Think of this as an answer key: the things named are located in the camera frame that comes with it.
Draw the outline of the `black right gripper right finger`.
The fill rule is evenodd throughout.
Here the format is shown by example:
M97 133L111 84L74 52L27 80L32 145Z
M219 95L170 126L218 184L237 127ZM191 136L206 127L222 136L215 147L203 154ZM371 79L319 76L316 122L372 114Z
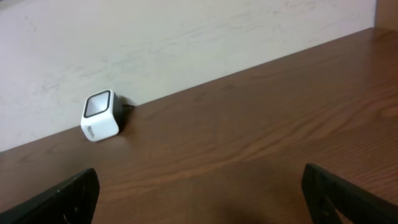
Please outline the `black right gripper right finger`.
M316 164L305 166L301 187L312 222L397 223L397 205L338 177Z

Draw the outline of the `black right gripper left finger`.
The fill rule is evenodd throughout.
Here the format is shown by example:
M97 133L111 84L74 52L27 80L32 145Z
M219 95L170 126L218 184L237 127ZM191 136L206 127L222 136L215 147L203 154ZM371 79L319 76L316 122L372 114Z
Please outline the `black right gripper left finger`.
M27 201L1 213L1 223L91 223L100 183L85 169Z

